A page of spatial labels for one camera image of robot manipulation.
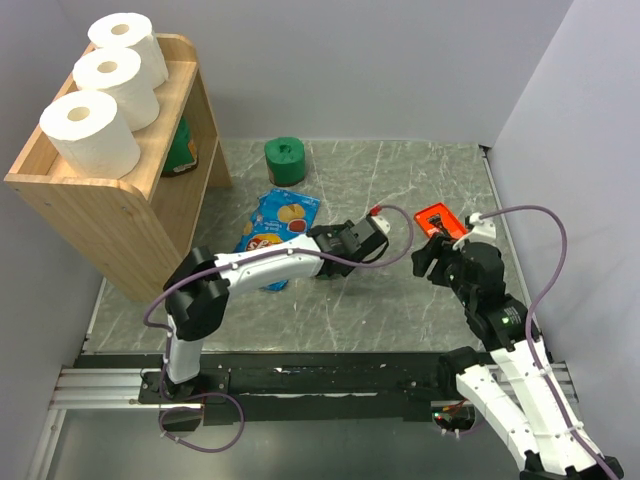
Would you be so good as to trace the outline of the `white paper towel roll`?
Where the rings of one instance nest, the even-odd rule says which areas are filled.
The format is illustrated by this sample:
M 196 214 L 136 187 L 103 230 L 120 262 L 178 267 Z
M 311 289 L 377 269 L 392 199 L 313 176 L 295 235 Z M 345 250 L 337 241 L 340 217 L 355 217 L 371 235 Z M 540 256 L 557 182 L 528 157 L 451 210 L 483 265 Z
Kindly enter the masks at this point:
M 96 20 L 87 32 L 98 48 L 123 47 L 136 51 L 154 89 L 169 79 L 169 72 L 151 20 L 135 12 L 113 13 Z
M 151 125 L 160 113 L 141 56 L 124 47 L 98 48 L 76 61 L 72 77 L 79 90 L 96 90 L 114 98 L 132 132 Z
M 104 92 L 61 96 L 43 110 L 39 125 L 80 177 L 118 179 L 139 162 L 140 147 L 115 99 Z

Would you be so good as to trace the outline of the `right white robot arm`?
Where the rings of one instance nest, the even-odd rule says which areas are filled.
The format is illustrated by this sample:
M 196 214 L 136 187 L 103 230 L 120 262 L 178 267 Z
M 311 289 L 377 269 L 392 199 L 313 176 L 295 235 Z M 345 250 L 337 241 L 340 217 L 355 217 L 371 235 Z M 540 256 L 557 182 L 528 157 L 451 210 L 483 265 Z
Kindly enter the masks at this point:
M 621 479 L 618 460 L 601 453 L 578 420 L 546 357 L 527 307 L 506 291 L 498 248 L 456 249 L 437 233 L 412 253 L 413 274 L 450 288 L 471 331 L 512 390 L 506 392 L 471 347 L 439 358 L 438 386 L 470 401 L 513 456 L 522 479 Z

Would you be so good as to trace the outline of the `green roll front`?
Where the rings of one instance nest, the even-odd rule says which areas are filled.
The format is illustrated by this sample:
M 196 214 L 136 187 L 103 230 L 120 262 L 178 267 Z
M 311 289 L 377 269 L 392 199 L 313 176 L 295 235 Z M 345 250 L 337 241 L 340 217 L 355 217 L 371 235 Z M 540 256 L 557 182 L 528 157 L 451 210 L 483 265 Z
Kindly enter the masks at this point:
M 198 166 L 198 152 L 185 117 L 180 119 L 163 166 L 162 177 L 185 174 Z

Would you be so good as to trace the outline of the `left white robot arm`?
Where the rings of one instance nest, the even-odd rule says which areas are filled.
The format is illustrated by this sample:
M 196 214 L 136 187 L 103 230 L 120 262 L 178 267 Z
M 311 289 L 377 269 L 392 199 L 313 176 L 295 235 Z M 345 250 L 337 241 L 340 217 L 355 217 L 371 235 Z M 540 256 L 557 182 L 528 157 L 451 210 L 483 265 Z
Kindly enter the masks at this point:
M 163 390 L 174 398 L 200 373 L 204 339 L 221 326 L 227 303 L 242 294 L 298 278 L 347 276 L 355 263 L 378 260 L 389 245 L 389 222 L 368 215 L 354 223 L 316 226 L 291 240 L 254 250 L 213 255 L 197 248 L 174 272 L 166 288 L 208 269 L 215 271 L 181 286 L 164 301 L 171 328 Z

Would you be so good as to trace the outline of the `green roll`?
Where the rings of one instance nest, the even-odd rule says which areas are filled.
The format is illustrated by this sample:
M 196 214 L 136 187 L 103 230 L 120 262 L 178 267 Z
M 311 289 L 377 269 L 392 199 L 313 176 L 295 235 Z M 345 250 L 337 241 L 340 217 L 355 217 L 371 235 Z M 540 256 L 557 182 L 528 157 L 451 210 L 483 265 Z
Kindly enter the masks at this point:
M 180 119 L 163 166 L 162 177 L 185 174 L 198 166 L 198 152 L 185 117 Z
M 339 268 L 339 269 L 321 269 L 318 274 L 315 276 L 316 279 L 321 280 L 332 280 L 337 278 L 344 278 L 351 273 L 352 269 L 350 267 Z
M 306 158 L 303 142 L 295 137 L 278 137 L 264 145 L 264 154 L 270 181 L 277 187 L 289 187 L 306 176 Z

